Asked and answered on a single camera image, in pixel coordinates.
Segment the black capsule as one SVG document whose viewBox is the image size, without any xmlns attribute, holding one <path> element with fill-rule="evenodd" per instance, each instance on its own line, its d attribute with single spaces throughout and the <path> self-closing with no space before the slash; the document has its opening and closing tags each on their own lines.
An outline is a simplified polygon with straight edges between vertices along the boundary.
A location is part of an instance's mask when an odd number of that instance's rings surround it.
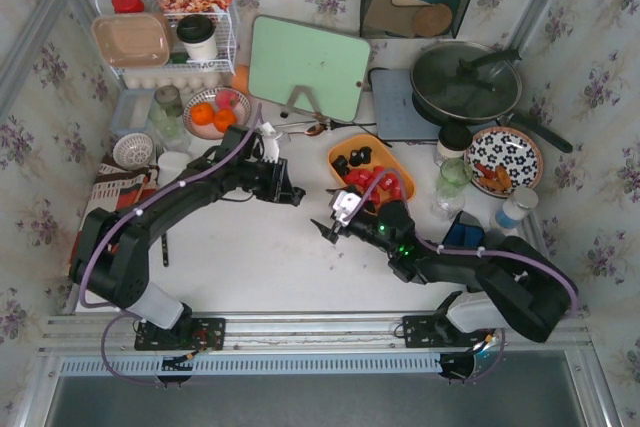
<svg viewBox="0 0 640 427">
<path fill-rule="evenodd" d="M 361 147 L 360 149 L 354 149 L 350 152 L 349 164 L 352 167 L 359 167 L 361 165 L 368 165 L 372 160 L 372 149 L 369 146 Z"/>
<path fill-rule="evenodd" d="M 350 166 L 346 157 L 340 155 L 333 162 L 332 167 L 339 177 L 344 177 L 349 174 Z"/>
</svg>

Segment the red capsule number two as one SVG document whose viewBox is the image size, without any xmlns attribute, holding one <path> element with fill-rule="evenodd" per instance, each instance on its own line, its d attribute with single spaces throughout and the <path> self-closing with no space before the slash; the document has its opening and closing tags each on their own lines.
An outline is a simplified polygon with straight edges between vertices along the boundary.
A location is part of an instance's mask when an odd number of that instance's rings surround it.
<svg viewBox="0 0 640 427">
<path fill-rule="evenodd" d="M 343 181 L 346 185 L 366 187 L 371 175 L 372 172 L 366 169 L 352 169 L 343 177 Z"/>
</svg>

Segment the red capsule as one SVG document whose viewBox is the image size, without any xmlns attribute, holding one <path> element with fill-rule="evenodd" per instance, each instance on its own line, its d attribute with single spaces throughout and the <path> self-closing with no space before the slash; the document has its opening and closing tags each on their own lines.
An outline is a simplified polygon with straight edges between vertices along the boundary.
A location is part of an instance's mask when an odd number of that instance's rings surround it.
<svg viewBox="0 0 640 427">
<path fill-rule="evenodd" d="M 379 182 L 379 187 L 391 197 L 402 196 L 400 180 L 394 173 L 386 174 Z"/>
</svg>

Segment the orange storage basket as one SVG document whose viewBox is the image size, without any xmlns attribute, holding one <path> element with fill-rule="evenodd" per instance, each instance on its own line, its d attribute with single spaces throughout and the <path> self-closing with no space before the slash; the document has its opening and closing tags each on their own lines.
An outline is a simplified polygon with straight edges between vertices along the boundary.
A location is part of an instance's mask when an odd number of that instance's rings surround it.
<svg viewBox="0 0 640 427">
<path fill-rule="evenodd" d="M 351 153 L 360 151 L 362 148 L 368 152 L 365 159 L 369 160 L 369 163 L 362 161 L 358 166 L 353 167 L 349 163 Z M 407 201 L 411 200 L 415 195 L 415 184 L 411 175 L 398 162 L 391 151 L 372 135 L 358 134 L 335 145 L 328 153 L 328 163 L 332 175 L 341 186 L 347 185 L 344 180 L 344 177 L 348 176 L 347 171 L 368 171 L 371 173 L 369 180 L 372 180 L 376 176 L 376 171 L 385 168 L 393 169 L 395 178 L 403 181 Z"/>
</svg>

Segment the grey blue cloth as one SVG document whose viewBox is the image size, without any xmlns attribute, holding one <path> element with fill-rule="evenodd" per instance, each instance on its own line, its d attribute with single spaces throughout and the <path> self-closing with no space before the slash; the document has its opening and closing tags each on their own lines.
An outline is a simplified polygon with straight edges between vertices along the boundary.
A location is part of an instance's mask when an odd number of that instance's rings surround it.
<svg viewBox="0 0 640 427">
<path fill-rule="evenodd" d="M 475 249 L 499 247 L 508 234 L 498 230 L 485 230 L 480 221 L 471 214 L 460 211 L 453 219 L 442 244 L 445 247 Z"/>
</svg>

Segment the clear glass cup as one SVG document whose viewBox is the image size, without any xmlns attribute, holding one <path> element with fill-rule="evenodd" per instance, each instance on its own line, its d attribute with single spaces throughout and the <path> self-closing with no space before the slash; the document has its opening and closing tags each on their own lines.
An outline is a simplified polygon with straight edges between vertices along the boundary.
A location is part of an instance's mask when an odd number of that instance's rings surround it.
<svg viewBox="0 0 640 427">
<path fill-rule="evenodd" d="M 431 204 L 434 216 L 441 220 L 452 220 L 465 206 L 465 196 L 457 187 L 438 187 Z"/>
</svg>

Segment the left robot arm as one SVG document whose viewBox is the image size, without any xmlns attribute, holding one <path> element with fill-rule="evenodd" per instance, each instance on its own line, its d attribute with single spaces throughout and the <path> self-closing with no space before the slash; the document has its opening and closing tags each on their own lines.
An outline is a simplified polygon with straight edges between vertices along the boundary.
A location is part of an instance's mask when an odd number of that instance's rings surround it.
<svg viewBox="0 0 640 427">
<path fill-rule="evenodd" d="M 219 145 L 147 199 L 116 211 L 92 210 L 72 256 L 71 280 L 82 293 L 145 321 L 163 348 L 201 346 L 192 309 L 151 281 L 149 250 L 186 217 L 237 189 L 259 201 L 298 206 L 304 189 L 291 183 L 286 160 L 267 158 L 266 147 L 265 135 L 232 126 Z"/>
</svg>

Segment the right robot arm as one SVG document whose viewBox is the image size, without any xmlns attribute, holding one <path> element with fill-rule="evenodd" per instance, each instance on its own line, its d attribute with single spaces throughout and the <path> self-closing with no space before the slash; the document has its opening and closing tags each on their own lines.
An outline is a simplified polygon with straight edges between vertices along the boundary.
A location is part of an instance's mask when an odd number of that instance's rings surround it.
<svg viewBox="0 0 640 427">
<path fill-rule="evenodd" d="M 378 249 L 405 283 L 463 286 L 443 309 L 447 322 L 459 332 L 509 327 L 544 343 L 566 315 L 577 311 L 573 281 L 520 237 L 502 236 L 475 248 L 437 244 L 417 233 L 402 200 L 371 213 L 354 188 L 334 189 L 331 194 L 333 223 L 317 226 L 322 237 L 331 243 L 355 237 Z"/>
</svg>

